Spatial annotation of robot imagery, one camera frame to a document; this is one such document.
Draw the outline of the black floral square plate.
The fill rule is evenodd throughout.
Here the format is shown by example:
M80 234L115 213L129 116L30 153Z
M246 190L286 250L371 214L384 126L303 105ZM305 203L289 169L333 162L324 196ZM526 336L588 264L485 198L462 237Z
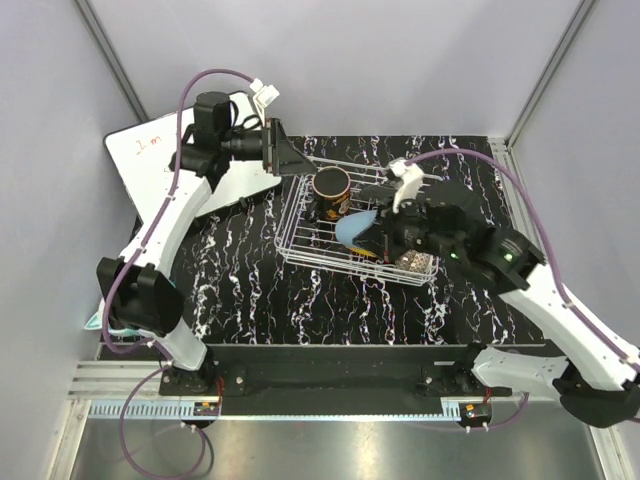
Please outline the black floral square plate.
M392 201L397 192L393 184L366 185L357 194L357 198L366 202L385 203Z

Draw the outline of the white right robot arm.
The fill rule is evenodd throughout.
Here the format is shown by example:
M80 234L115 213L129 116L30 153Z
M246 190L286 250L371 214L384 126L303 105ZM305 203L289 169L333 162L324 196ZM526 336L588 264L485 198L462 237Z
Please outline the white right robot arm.
M389 256L407 250L452 261L468 281L534 323L560 350L536 357L472 345L454 384L466 396L509 388L558 401L597 428L639 420L639 350L581 309L551 258L512 228L489 225L455 204L404 200L377 215Z

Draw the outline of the white wire dish rack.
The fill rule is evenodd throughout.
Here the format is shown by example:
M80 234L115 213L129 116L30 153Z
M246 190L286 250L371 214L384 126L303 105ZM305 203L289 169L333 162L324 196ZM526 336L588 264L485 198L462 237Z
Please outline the white wire dish rack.
M351 205L348 214L374 209L375 202L366 202L356 195L366 185L381 184L386 180L386 167L309 157L321 169L337 166L351 177ZM353 275L365 279L395 282L409 286L432 283L439 271L439 259L434 257L433 266L426 274L410 273L396 267L395 263L363 257L351 252L336 240L335 223L317 221L308 223L305 212L313 199L312 175L293 178L279 226L276 230L275 247L287 263L318 268L335 273Z

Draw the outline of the light blue plastic cup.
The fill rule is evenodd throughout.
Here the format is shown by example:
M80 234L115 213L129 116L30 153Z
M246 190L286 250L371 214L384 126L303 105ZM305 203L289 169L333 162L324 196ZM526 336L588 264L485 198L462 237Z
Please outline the light blue plastic cup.
M375 210L368 210L341 218L335 224L336 240L345 247L355 247L356 237L374 224L376 216Z

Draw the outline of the yellow round plate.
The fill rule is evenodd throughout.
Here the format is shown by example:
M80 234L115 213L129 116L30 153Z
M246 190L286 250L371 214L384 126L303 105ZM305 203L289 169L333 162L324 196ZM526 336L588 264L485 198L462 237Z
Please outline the yellow round plate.
M370 251L368 251L366 249L362 249L362 248L359 248L359 247L348 247L348 249L351 252L353 252L353 253L355 253L357 255L361 255L363 257L374 258L374 259L378 258L378 256L375 253L370 252Z

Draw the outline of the beige red patterned bowl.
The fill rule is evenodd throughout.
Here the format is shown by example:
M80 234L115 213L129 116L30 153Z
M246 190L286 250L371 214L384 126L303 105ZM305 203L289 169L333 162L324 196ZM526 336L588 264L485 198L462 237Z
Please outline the beige red patterned bowl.
M397 268L416 274L426 274L431 271L434 257L428 253L409 250L400 255L395 261Z

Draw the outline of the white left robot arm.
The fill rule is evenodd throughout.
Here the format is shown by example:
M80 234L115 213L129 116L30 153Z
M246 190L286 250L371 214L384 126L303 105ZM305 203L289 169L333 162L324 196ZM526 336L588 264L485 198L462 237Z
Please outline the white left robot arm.
M246 93L205 92L195 104L146 124L107 135L105 146L142 221L116 258L97 266L103 295L96 313L102 333L124 328L156 346L196 396L215 386L205 344L183 318L184 297L169 276L192 221L212 209L215 189L232 161L254 161L267 176L307 173L308 159L266 115L278 97L254 81Z

